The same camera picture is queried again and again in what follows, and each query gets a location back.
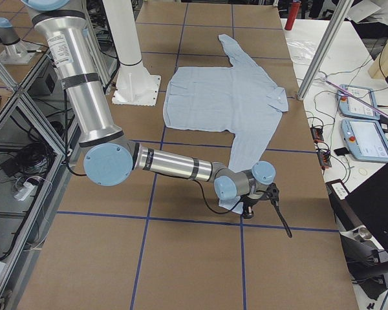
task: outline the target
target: white table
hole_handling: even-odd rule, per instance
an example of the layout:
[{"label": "white table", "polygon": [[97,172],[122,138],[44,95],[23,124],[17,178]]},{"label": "white table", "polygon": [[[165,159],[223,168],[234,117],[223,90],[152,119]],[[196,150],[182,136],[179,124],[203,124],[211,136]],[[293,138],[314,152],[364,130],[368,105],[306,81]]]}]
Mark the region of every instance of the white table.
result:
[{"label": "white table", "polygon": [[[285,37],[288,41],[309,41],[310,43],[313,43],[314,46],[318,46],[327,25],[328,21],[297,19],[291,31],[285,30]],[[303,79],[305,76],[308,65],[302,64],[304,61],[297,60],[297,57],[295,56],[298,56],[299,54],[296,52],[296,50],[289,47],[289,52],[291,58],[295,60],[294,70],[296,73],[297,81],[300,83],[301,79]],[[353,29],[352,25],[349,22],[344,22],[321,66],[321,71],[328,75],[337,72],[348,72],[362,66],[365,61],[369,62],[364,67],[359,69],[359,73],[358,70],[355,70],[351,73],[334,74],[329,76],[328,80],[336,85],[351,83],[352,85],[371,87],[375,90],[388,87],[388,84],[384,80],[370,78],[368,69],[372,65],[372,59],[367,49],[363,45],[361,39]],[[324,92],[319,94],[324,90],[329,90],[331,92]],[[377,91],[374,94],[379,105],[388,106],[388,88]],[[330,117],[316,111],[314,103],[315,96],[317,102],[316,107],[318,110],[334,116],[338,104],[336,101],[336,89],[324,82],[315,81],[304,100],[305,110],[308,111],[308,117],[312,116],[313,114],[315,117],[322,119],[325,124],[332,123],[333,120]],[[388,113],[388,108],[383,108],[383,110]],[[341,120],[342,117],[338,113],[336,115],[336,122],[333,126],[333,129],[331,125],[326,126],[323,129],[323,137],[331,150],[338,149],[340,147],[346,147],[341,135]],[[320,122],[315,120],[314,124],[319,125]],[[346,158],[349,160],[349,166],[352,167],[350,169],[350,178],[345,183],[348,190],[350,191],[355,189],[359,184],[363,183],[369,176],[374,174],[379,168],[383,166],[382,163],[356,161],[351,155],[346,155]],[[326,169],[325,171],[325,182],[338,178],[343,179],[345,175],[345,168],[343,165],[338,163],[334,158],[331,158],[331,164],[332,168]],[[358,305],[361,310],[366,309],[368,304],[371,302],[375,302],[375,309],[380,308],[385,293],[381,294],[378,301],[376,302],[369,299],[358,285],[354,285],[354,290],[358,300]],[[388,310],[388,300],[385,303],[384,309]]]}]

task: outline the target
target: white plug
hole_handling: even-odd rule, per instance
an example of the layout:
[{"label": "white plug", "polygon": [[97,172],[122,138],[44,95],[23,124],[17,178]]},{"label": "white plug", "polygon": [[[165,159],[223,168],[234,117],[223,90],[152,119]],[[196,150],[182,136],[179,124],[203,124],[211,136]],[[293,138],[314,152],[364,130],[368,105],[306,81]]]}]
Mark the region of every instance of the white plug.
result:
[{"label": "white plug", "polygon": [[23,183],[23,187],[14,194],[14,198],[20,202],[25,200],[28,195],[34,190],[35,185],[31,184],[29,181]]}]

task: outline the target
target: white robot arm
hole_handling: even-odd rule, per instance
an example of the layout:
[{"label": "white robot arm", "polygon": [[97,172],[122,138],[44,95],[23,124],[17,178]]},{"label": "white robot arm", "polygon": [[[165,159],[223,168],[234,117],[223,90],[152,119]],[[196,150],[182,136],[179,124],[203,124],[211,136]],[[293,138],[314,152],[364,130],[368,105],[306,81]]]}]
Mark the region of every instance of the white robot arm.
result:
[{"label": "white robot arm", "polygon": [[233,172],[221,163],[149,149],[128,140],[114,124],[100,79],[88,52],[86,25],[80,0],[22,0],[28,6],[35,29],[50,47],[81,129],[80,147],[85,154],[87,176],[100,185],[116,185],[133,169],[144,169],[187,180],[213,182],[222,200],[242,197],[243,216],[253,216],[259,200],[277,205],[274,167],[265,161],[252,169]]}]

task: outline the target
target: blue device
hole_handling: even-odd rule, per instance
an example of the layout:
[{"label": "blue device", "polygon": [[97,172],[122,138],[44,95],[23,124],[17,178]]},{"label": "blue device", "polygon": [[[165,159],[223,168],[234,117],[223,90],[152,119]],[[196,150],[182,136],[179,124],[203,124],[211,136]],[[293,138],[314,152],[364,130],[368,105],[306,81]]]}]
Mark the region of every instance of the blue device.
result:
[{"label": "blue device", "polygon": [[374,120],[345,118],[341,122],[343,139],[359,161],[388,162],[388,141]]},{"label": "blue device", "polygon": [[[348,84],[341,84],[340,87],[345,89],[347,92],[350,92],[355,97],[366,101],[374,108],[377,107],[375,95],[373,92],[374,90],[372,88]],[[344,116],[348,116],[350,118],[375,119],[377,121],[379,120],[380,116],[378,115],[378,113],[373,111],[373,109],[366,107],[354,98],[345,96],[340,91],[338,91],[337,95],[339,109],[341,110]]]}]

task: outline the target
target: red cylinder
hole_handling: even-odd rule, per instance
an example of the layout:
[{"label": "red cylinder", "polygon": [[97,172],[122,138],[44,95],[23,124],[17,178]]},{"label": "red cylinder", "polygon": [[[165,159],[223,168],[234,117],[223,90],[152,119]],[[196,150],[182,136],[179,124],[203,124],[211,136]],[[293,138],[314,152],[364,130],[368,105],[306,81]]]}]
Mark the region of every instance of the red cylinder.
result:
[{"label": "red cylinder", "polygon": [[292,7],[289,12],[289,16],[287,17],[287,22],[285,26],[285,30],[291,30],[293,27],[293,23],[297,17],[297,13],[299,13],[300,1],[293,1]]}]

